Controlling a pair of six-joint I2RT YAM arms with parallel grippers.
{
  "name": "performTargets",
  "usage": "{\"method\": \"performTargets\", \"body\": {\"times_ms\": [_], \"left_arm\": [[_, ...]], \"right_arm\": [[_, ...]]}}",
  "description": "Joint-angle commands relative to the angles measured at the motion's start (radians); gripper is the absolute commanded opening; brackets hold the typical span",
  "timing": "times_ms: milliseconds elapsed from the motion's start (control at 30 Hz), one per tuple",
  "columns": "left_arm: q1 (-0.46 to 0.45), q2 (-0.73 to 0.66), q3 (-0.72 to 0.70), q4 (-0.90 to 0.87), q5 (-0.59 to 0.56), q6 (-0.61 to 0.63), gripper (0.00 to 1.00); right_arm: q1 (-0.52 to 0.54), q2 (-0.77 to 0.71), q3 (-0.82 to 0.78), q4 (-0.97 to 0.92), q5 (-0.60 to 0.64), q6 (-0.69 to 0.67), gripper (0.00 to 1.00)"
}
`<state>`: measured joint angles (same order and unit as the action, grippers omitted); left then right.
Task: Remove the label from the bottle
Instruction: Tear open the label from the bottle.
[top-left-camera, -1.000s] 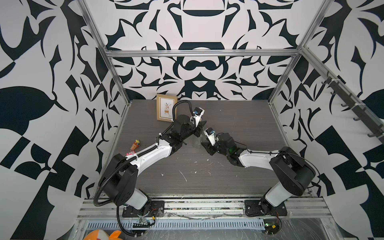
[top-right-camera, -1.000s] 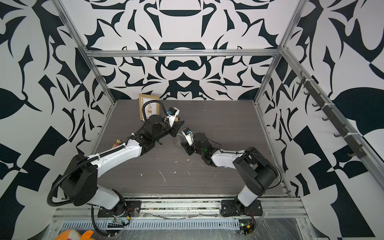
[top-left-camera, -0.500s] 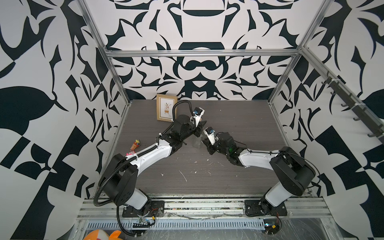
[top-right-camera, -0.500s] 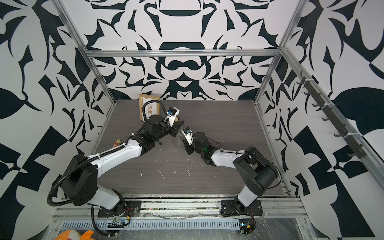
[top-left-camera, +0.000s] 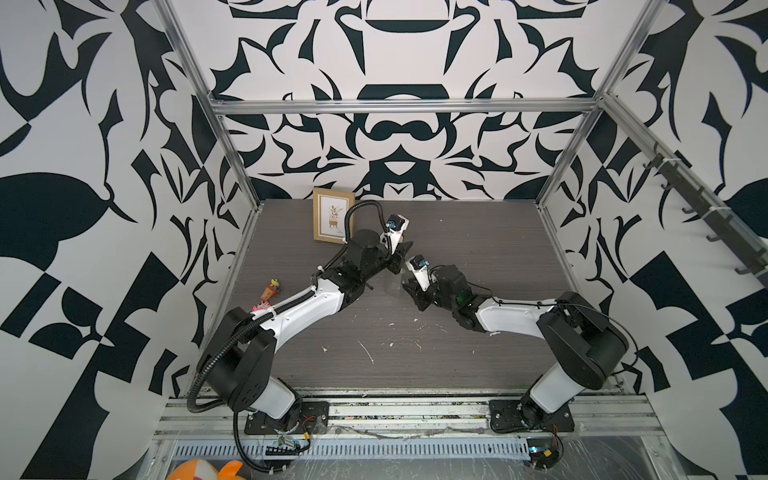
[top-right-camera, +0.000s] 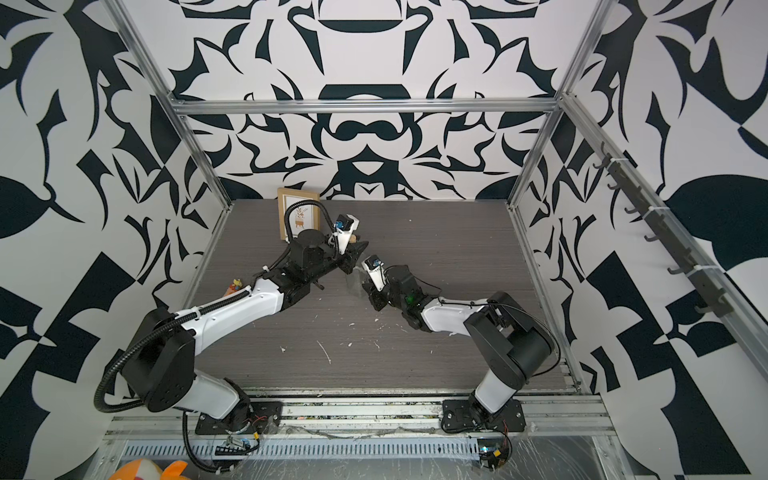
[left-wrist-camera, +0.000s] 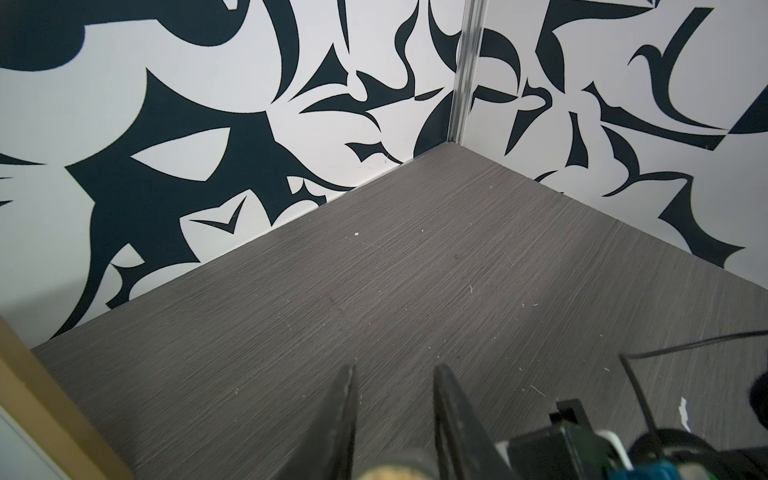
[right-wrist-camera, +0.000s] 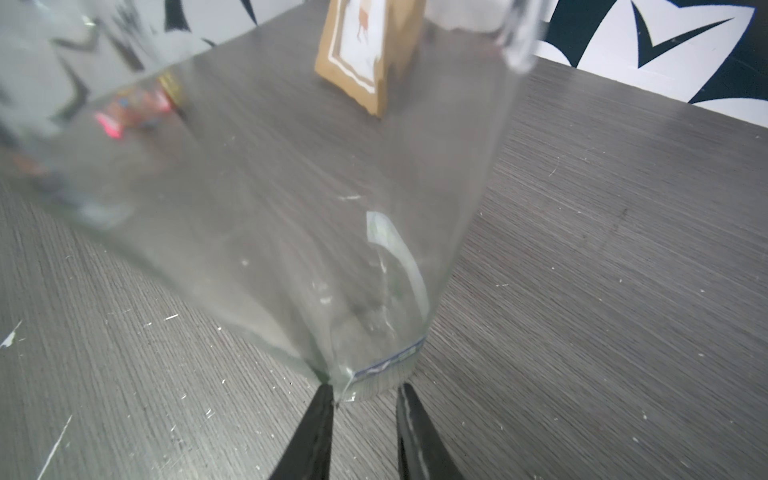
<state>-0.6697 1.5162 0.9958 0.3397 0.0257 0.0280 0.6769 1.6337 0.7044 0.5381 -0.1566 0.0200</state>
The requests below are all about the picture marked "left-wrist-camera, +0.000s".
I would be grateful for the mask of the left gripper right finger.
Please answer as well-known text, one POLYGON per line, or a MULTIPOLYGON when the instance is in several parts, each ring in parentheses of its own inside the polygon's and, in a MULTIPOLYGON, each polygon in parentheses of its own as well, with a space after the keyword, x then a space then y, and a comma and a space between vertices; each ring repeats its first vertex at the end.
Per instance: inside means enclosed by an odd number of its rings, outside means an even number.
POLYGON ((433 410, 439 479, 516 478, 446 364, 434 369, 433 410))

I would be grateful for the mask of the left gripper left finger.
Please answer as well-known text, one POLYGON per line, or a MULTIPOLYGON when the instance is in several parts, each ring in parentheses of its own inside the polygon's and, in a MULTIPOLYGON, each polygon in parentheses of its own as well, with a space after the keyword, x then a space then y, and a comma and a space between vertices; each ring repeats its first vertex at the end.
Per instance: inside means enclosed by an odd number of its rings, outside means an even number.
POLYGON ((356 368, 335 376, 303 439, 274 479, 351 479, 359 392, 356 368))

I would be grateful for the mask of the cork bottle stopper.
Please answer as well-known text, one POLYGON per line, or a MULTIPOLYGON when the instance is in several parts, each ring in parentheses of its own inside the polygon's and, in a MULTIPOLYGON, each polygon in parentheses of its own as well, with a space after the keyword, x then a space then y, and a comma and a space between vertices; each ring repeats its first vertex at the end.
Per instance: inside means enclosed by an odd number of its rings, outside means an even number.
POLYGON ((435 458, 427 451, 408 449, 390 452, 356 470, 354 479, 435 480, 440 477, 435 458))

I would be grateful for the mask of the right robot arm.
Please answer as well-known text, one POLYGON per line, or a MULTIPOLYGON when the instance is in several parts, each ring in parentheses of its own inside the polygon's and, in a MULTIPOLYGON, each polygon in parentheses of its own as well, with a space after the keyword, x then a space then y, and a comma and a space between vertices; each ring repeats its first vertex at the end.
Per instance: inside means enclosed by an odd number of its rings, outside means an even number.
POLYGON ((766 478, 766 330, 622 353, 619 361, 646 426, 628 449, 634 476, 766 478))

